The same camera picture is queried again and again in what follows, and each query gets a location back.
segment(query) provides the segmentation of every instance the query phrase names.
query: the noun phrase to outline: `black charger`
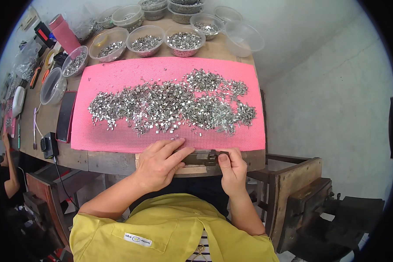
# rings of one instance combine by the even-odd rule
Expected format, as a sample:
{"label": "black charger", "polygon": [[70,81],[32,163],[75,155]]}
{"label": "black charger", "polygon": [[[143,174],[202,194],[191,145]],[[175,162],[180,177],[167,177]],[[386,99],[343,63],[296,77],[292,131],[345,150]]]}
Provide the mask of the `black charger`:
{"label": "black charger", "polygon": [[45,159],[51,159],[59,154],[55,133],[49,132],[41,139],[41,151]]}

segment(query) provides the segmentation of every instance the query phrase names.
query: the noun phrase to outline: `clothing label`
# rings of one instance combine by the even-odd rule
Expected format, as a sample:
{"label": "clothing label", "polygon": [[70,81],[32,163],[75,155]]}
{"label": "clothing label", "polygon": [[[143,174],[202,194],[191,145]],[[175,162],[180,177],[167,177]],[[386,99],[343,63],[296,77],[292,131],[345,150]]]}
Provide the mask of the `clothing label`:
{"label": "clothing label", "polygon": [[142,246],[151,246],[151,243],[153,242],[150,239],[146,239],[146,238],[136,236],[136,235],[133,235],[130,233],[125,233],[124,240],[127,240],[132,243],[136,243],[136,244],[139,244]]}

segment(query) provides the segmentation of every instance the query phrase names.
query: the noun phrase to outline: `hand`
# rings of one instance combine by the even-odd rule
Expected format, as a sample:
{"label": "hand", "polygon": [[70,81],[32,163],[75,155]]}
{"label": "hand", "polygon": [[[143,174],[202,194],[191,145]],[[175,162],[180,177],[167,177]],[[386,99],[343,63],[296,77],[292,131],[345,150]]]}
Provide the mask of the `hand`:
{"label": "hand", "polygon": [[195,149],[186,147],[173,153],[185,142],[184,138],[178,140],[160,140],[149,145],[138,160],[137,170],[131,175],[137,186],[141,187],[145,194],[159,191],[172,182],[175,172],[184,167],[181,162]]}
{"label": "hand", "polygon": [[5,149],[10,150],[9,133],[4,132],[2,140],[3,144],[5,145]]}
{"label": "hand", "polygon": [[7,159],[7,150],[5,151],[5,156],[3,158],[3,162],[1,162],[0,165],[5,166],[5,167],[9,166],[9,160]]}
{"label": "hand", "polygon": [[221,154],[218,156],[218,164],[220,165],[223,177],[221,178],[221,186],[224,192],[230,197],[241,196],[247,194],[246,191],[246,172],[247,164],[242,158],[242,154],[238,148],[220,149],[227,151],[230,156]]}

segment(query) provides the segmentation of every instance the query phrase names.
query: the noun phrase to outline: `red bottle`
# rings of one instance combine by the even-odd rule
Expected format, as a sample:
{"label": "red bottle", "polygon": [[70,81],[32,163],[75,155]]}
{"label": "red bottle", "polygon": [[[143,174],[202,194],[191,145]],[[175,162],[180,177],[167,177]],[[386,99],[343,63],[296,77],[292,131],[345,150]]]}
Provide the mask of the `red bottle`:
{"label": "red bottle", "polygon": [[49,28],[68,54],[80,46],[79,40],[68,27],[67,21],[64,20],[61,14],[57,14],[53,19],[51,19],[51,22],[49,22]]}

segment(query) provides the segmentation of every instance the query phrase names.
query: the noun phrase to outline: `clear plastic bowl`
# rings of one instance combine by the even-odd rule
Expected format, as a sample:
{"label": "clear plastic bowl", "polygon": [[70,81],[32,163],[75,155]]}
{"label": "clear plastic bowl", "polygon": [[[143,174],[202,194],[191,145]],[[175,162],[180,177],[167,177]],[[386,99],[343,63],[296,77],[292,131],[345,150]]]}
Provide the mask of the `clear plastic bowl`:
{"label": "clear plastic bowl", "polygon": [[[193,34],[199,35],[201,37],[201,44],[197,48],[192,48],[192,49],[179,49],[179,48],[176,48],[176,47],[173,47],[173,46],[169,45],[169,43],[167,42],[168,41],[168,36],[171,36],[171,35],[179,33],[179,32],[193,33]],[[196,28],[194,28],[192,26],[172,26],[172,27],[170,27],[166,31],[164,42],[170,48],[170,52],[173,55],[175,55],[177,57],[190,57],[190,56],[193,56],[194,54],[196,54],[198,52],[198,50],[202,46],[204,46],[204,44],[205,44],[205,35],[204,35],[204,33],[201,30],[196,29]]]}
{"label": "clear plastic bowl", "polygon": [[172,11],[172,9],[170,8],[170,5],[168,5],[168,10],[172,13],[172,20],[175,21],[176,23],[179,24],[187,24],[189,25],[190,22],[189,20],[191,19],[191,17],[195,14],[179,14],[179,13],[175,13]]}
{"label": "clear plastic bowl", "polygon": [[[111,62],[113,60],[118,59],[126,50],[126,39],[128,38],[128,30],[124,28],[113,28],[109,29],[106,32],[98,35],[92,42],[92,45],[90,46],[89,49],[89,56],[92,59],[97,59],[102,63],[107,63]],[[116,41],[122,41],[123,44],[122,46],[117,49],[115,52],[104,56],[104,57],[98,57],[100,51],[110,44],[116,42]]]}
{"label": "clear plastic bowl", "polygon": [[199,13],[201,11],[201,8],[203,7],[205,0],[198,0],[202,3],[200,4],[191,4],[191,5],[184,5],[184,4],[177,4],[174,3],[172,0],[168,0],[169,1],[169,7],[171,8],[171,10],[175,13],[179,13],[179,14],[196,14]]}
{"label": "clear plastic bowl", "polygon": [[146,5],[147,1],[148,0],[141,0],[140,2],[138,2],[138,4],[141,6],[144,12],[158,11],[158,10],[165,9],[168,6],[168,0],[160,0],[159,3],[153,5]]}
{"label": "clear plastic bowl", "polygon": [[265,47],[265,40],[248,24],[231,21],[225,24],[225,44],[238,57],[247,57]]}
{"label": "clear plastic bowl", "polygon": [[198,28],[199,30],[201,30],[204,33],[206,40],[211,40],[211,39],[215,38],[215,36],[217,36],[218,33],[220,33],[221,31],[224,30],[224,24],[220,20],[220,18],[217,18],[217,17],[209,15],[209,14],[196,14],[196,15],[193,15],[191,17],[191,19],[189,20],[189,22],[195,28],[198,28],[198,27],[195,26],[195,23],[213,24],[215,26],[218,26],[218,28],[220,28],[220,30],[217,31],[217,32],[209,32],[209,31],[206,31],[204,29]]}
{"label": "clear plastic bowl", "polygon": [[134,29],[141,26],[143,16],[144,11],[140,5],[129,5],[116,10],[112,15],[112,21],[114,25],[126,28],[131,33]]}
{"label": "clear plastic bowl", "polygon": [[[67,68],[67,66],[74,60],[76,59],[76,57],[78,55],[80,55],[80,52],[84,51],[86,52],[86,56],[84,57],[84,60],[81,62],[80,67],[77,69],[77,71],[72,72],[71,74],[66,74],[65,70]],[[79,74],[81,74],[84,70],[84,68],[87,65],[87,61],[89,58],[89,49],[87,46],[79,46],[78,48],[74,49],[70,55],[67,56],[66,60],[64,60],[64,64],[63,67],[61,69],[61,71],[63,72],[63,76],[64,77],[69,77],[69,76],[78,76]]]}
{"label": "clear plastic bowl", "polygon": [[220,18],[223,23],[230,21],[243,21],[242,15],[231,7],[219,5],[214,8],[214,14]]}
{"label": "clear plastic bowl", "polygon": [[162,19],[167,12],[168,8],[165,7],[161,10],[156,10],[156,11],[144,11],[144,17],[148,21],[156,21]]}
{"label": "clear plastic bowl", "polygon": [[[149,50],[145,50],[145,51],[134,50],[131,46],[131,43],[134,42],[136,39],[147,35],[160,37],[161,39],[160,43]],[[134,31],[131,32],[131,34],[129,34],[128,39],[126,40],[126,47],[128,47],[129,50],[136,53],[140,57],[150,57],[155,55],[159,51],[164,38],[165,38],[165,32],[163,31],[162,28],[158,26],[142,26],[135,29]]]}
{"label": "clear plastic bowl", "polygon": [[63,98],[67,89],[67,79],[63,76],[61,68],[56,67],[49,72],[42,84],[39,101],[41,104],[56,104]]}
{"label": "clear plastic bowl", "polygon": [[114,27],[114,23],[112,22],[112,18],[104,21],[105,18],[107,18],[108,16],[112,16],[116,10],[118,10],[119,8],[121,8],[119,5],[118,6],[114,6],[111,8],[106,9],[105,11],[103,11],[101,13],[101,15],[98,17],[97,23],[101,24],[104,28],[112,28]]}

